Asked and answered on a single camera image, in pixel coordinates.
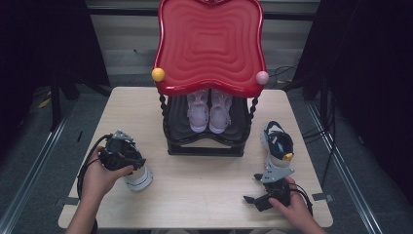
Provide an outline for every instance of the shoe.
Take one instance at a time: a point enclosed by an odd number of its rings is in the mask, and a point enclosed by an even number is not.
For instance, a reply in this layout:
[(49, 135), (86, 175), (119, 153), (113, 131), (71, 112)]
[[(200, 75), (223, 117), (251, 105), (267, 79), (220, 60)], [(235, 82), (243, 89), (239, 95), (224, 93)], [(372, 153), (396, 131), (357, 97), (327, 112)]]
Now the shoe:
[(186, 96), (188, 101), (189, 125), (195, 133), (201, 133), (207, 128), (208, 107), (207, 107), (208, 90), (199, 90)]
[(276, 121), (270, 121), (261, 132), (261, 143), (267, 149), (268, 167), (286, 168), (294, 155), (291, 137)]
[(212, 107), (209, 112), (209, 129), (215, 134), (222, 134), (231, 124), (230, 108), (232, 95), (211, 90)]

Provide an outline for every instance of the gray carpet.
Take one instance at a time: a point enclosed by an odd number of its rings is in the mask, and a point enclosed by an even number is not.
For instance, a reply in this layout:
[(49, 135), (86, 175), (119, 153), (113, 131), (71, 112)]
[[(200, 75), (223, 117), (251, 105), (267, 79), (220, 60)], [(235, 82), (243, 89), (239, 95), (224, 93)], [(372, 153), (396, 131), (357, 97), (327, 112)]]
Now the gray carpet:
[[(303, 100), (300, 89), (287, 93), (301, 132), (315, 134), (315, 123), (310, 115), (308, 102)], [(38, 109), (42, 97), (35, 97), (23, 125), (19, 140), (8, 152), (0, 170), (0, 212), (4, 214), (18, 192), (32, 163), (48, 137), (52, 124), (51, 106)], [(62, 99), (63, 112), (69, 101)], [(62, 233), (57, 220), (61, 207), (56, 200), (64, 198), (72, 186), (82, 159), (94, 134), (94, 129), (107, 102), (107, 97), (89, 90), (83, 91), (74, 103), (64, 130), (53, 149), (47, 165), (35, 183), (32, 193), (22, 210), (13, 233)], [(413, 230), (413, 209), (377, 165), (374, 155), (357, 139), (349, 121), (336, 109), (336, 145), (350, 168), (366, 202), (376, 215), (383, 233), (409, 233)], [(322, 178), (328, 150), (318, 137), (306, 137), (308, 151), (319, 179)], [(343, 179), (333, 162), (328, 170), (324, 193), (334, 200), (329, 208), (334, 218), (328, 233), (368, 233)], [(136, 230), (99, 230), (99, 233), (136, 233)], [(222, 233), (206, 230), (204, 233)]]

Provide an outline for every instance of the white sneaker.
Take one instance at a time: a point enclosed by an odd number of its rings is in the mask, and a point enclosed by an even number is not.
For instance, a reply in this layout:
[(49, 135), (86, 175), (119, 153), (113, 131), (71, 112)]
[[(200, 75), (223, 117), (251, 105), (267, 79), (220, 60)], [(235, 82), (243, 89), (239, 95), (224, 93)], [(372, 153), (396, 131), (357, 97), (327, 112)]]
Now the white sneaker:
[(211, 90), (211, 102), (209, 129), (215, 134), (222, 134), (231, 124), (229, 111), (232, 104), (232, 95), (218, 90)]
[(201, 133), (207, 128), (208, 108), (207, 108), (208, 90), (199, 90), (186, 96), (188, 101), (189, 125), (195, 133)]

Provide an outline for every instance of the yellow ball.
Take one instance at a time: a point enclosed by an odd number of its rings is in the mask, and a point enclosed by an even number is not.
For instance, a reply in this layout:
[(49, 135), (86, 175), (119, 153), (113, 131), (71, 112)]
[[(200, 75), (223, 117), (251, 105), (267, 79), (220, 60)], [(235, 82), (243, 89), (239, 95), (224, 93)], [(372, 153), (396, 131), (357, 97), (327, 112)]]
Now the yellow ball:
[(152, 70), (152, 79), (154, 79), (154, 81), (160, 82), (160, 81), (163, 81), (164, 78), (165, 78), (165, 71), (162, 68), (157, 67)]

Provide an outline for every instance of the human hand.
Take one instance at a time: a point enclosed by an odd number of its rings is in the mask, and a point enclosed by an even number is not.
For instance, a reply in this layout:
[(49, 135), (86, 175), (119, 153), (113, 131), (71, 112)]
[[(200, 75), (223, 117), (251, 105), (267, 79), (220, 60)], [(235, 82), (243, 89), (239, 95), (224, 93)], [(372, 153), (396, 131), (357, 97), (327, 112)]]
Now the human hand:
[[(287, 176), (286, 181), (290, 183), (291, 189), (297, 189), (295, 180)], [(289, 223), (302, 231), (303, 233), (325, 233), (325, 231), (316, 223), (310, 214), (307, 205), (300, 193), (291, 191), (290, 205), (286, 207), (276, 198), (270, 198), (269, 202), (273, 207), (279, 210), (288, 219)]]
[(84, 198), (103, 199), (118, 178), (126, 176), (133, 170), (132, 165), (116, 171), (107, 170), (98, 159), (98, 154), (102, 148), (102, 146), (98, 146), (89, 161), (90, 164), (86, 170), (82, 187), (82, 200)]

